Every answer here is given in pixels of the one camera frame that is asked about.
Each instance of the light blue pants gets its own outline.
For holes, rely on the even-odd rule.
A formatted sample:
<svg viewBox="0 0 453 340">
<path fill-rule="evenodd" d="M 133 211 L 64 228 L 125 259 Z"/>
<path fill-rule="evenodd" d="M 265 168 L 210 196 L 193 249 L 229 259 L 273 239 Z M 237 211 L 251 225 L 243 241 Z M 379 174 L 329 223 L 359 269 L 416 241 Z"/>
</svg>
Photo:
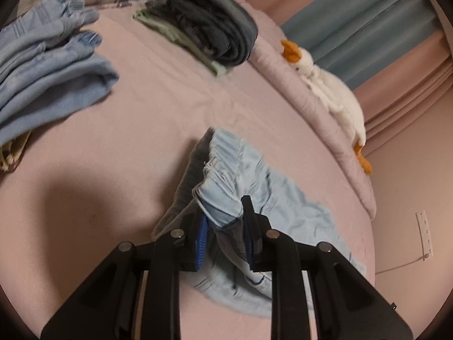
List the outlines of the light blue pants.
<svg viewBox="0 0 453 340">
<path fill-rule="evenodd" d="M 179 226 L 183 215 L 200 207 L 214 233 L 198 272 L 183 276 L 212 300 L 237 311 L 270 316 L 272 275 L 252 272 L 246 262 L 241 198 L 250 195 L 256 212 L 271 226 L 309 245 L 330 242 L 363 275 L 330 212 L 306 200 L 294 182 L 270 169 L 252 145 L 222 129 L 210 129 L 190 155 L 173 205 L 157 224 L 153 238 Z M 309 281 L 303 273 L 307 304 L 313 312 Z"/>
</svg>

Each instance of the blue curtain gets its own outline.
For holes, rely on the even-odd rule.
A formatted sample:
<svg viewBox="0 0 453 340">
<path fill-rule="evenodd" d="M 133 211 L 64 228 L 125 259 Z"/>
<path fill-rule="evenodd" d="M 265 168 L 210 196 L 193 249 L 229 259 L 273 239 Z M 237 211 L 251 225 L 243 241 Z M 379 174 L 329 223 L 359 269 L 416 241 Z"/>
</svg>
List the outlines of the blue curtain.
<svg viewBox="0 0 453 340">
<path fill-rule="evenodd" d="M 439 27 L 429 0 L 315 0 L 282 25 L 289 40 L 352 89 Z"/>
</svg>

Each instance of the folded blue sweater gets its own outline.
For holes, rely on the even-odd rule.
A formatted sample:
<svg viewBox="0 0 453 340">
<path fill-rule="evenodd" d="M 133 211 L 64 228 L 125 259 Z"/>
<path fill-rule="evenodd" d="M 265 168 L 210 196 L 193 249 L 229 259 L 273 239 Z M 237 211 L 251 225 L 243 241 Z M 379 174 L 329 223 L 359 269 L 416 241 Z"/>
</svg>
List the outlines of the folded blue sweater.
<svg viewBox="0 0 453 340">
<path fill-rule="evenodd" d="M 99 13 L 83 0 L 43 0 L 0 31 L 0 145 L 106 96 L 118 74 L 80 28 Z"/>
</svg>

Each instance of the power strip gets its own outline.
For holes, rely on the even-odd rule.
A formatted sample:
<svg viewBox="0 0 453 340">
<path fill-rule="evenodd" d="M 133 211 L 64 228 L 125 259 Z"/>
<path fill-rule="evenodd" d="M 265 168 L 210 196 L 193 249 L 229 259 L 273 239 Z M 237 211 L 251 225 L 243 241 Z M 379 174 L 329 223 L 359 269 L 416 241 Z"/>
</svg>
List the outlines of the power strip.
<svg viewBox="0 0 453 340">
<path fill-rule="evenodd" d="M 433 256 L 433 244 L 431 241 L 430 226 L 426 211 L 417 212 L 416 214 L 420 237 L 422 239 L 423 260 Z"/>
</svg>

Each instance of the folded green clothing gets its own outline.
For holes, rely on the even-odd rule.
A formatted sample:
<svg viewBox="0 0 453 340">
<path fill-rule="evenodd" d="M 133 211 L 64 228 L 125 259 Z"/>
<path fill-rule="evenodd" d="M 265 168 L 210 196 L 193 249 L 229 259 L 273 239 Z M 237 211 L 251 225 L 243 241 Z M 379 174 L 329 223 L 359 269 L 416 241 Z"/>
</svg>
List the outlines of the folded green clothing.
<svg viewBox="0 0 453 340">
<path fill-rule="evenodd" d="M 146 10 L 139 10 L 135 13 L 134 18 L 142 22 L 147 27 L 158 31 L 170 42 L 175 43 L 189 51 L 201 63 L 203 63 L 209 70 L 211 70 L 217 77 L 227 72 L 227 68 L 216 61 L 208 58 L 196 44 L 186 36 L 180 29 L 176 28 L 173 24 L 157 16 L 150 15 Z"/>
</svg>

